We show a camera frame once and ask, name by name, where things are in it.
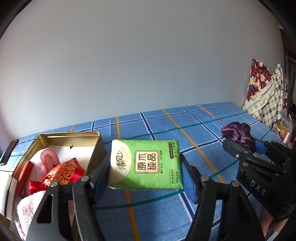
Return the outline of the dark purple scrunchie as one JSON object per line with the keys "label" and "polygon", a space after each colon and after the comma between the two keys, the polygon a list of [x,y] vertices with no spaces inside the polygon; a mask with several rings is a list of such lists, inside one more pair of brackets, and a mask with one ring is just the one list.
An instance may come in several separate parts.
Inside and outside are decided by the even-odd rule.
{"label": "dark purple scrunchie", "polygon": [[231,122],[221,130],[222,138],[227,138],[237,144],[240,144],[245,149],[255,152],[255,139],[250,133],[250,126],[246,123],[239,123],[237,121]]}

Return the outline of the green tissue pack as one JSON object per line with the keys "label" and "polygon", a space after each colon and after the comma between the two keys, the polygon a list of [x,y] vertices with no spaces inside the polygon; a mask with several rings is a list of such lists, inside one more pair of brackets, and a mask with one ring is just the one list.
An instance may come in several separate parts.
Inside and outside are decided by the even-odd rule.
{"label": "green tissue pack", "polygon": [[108,185],[128,190],[181,189],[178,141],[113,140]]}

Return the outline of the pink fluffy puff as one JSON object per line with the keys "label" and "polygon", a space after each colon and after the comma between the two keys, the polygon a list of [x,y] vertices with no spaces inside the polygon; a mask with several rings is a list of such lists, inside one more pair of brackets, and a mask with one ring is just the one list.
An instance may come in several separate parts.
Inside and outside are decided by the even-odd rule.
{"label": "pink fluffy puff", "polygon": [[46,191],[38,191],[26,197],[16,196],[14,200],[16,229],[25,240],[30,224]]}

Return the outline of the white black sponge block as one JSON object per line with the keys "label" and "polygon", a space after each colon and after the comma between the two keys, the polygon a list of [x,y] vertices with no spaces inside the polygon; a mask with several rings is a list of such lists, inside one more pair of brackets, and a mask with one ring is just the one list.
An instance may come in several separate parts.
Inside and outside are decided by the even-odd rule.
{"label": "white black sponge block", "polygon": [[0,210],[1,214],[11,220],[17,180],[8,172],[0,175]]}

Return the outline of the plastic bag with yellow item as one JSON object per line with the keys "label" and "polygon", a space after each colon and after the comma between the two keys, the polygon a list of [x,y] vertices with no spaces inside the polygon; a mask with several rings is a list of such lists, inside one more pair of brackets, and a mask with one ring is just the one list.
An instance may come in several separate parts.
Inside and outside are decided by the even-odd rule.
{"label": "plastic bag with yellow item", "polygon": [[292,149],[293,122],[287,109],[281,113],[281,118],[273,124],[271,130],[288,148]]}

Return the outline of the white plaid cloth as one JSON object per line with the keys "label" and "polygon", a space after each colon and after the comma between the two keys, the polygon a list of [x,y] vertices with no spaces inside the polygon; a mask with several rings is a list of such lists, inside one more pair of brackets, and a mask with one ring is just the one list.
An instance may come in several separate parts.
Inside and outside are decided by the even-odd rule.
{"label": "white plaid cloth", "polygon": [[271,82],[252,96],[250,101],[246,99],[242,107],[269,129],[281,118],[288,101],[287,80],[281,64],[277,64],[271,76]]}

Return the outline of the gold metal tin box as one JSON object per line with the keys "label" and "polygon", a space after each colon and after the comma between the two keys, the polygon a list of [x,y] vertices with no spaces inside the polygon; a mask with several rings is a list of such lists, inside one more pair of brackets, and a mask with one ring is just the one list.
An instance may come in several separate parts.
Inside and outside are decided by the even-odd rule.
{"label": "gold metal tin box", "polygon": [[[37,151],[51,148],[60,164],[76,158],[85,174],[76,182],[60,185],[57,181],[46,190],[30,224],[26,240],[104,240],[95,216],[90,174],[106,156],[99,132],[42,133],[25,144],[18,153],[17,165],[8,172],[17,180],[15,197],[29,194],[30,159]],[[15,221],[13,205],[10,221]]]}

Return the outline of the blue plaid bed sheet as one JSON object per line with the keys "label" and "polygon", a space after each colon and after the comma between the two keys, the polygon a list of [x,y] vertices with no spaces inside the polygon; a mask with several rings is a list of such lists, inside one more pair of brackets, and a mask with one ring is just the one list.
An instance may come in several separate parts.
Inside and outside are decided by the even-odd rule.
{"label": "blue plaid bed sheet", "polygon": [[[100,132],[107,151],[116,138],[177,140],[181,153],[201,174],[230,183],[236,178],[238,161],[224,151],[221,129],[233,121],[247,123],[258,140],[280,142],[276,134],[231,102],[145,111],[75,123],[51,132]],[[197,207],[183,190],[107,188],[97,208],[107,240],[184,240]]]}

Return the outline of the white pink rolled towel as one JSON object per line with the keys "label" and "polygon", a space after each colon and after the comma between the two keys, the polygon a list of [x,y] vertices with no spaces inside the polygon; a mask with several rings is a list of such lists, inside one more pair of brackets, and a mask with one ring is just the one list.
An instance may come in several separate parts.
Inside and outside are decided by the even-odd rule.
{"label": "white pink rolled towel", "polygon": [[33,167],[28,180],[38,182],[41,182],[50,170],[60,164],[57,153],[51,148],[37,151],[30,159],[30,162]]}

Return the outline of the red patterned pillow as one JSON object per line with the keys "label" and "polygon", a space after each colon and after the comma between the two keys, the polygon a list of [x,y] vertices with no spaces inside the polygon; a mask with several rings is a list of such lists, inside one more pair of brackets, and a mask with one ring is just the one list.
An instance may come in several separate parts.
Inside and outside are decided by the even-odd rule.
{"label": "red patterned pillow", "polygon": [[270,70],[259,60],[252,60],[247,100],[250,101],[259,90],[263,89],[272,80]]}

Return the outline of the black phone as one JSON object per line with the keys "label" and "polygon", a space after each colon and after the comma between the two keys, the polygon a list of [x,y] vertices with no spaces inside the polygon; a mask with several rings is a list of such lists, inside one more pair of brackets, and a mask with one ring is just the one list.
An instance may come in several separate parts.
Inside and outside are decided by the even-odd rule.
{"label": "black phone", "polygon": [[4,154],[1,157],[0,166],[5,166],[12,154],[12,151],[14,150],[16,144],[18,143],[18,139],[15,139],[10,142],[7,149],[5,150]]}

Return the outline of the red satin drawstring pouch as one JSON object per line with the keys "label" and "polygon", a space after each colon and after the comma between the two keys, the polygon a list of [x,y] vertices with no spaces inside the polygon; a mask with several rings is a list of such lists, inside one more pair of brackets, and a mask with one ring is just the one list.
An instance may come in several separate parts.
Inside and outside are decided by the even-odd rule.
{"label": "red satin drawstring pouch", "polygon": [[70,159],[53,167],[42,181],[29,181],[29,194],[46,191],[50,184],[57,181],[60,185],[71,184],[79,180],[85,174],[76,158]]}

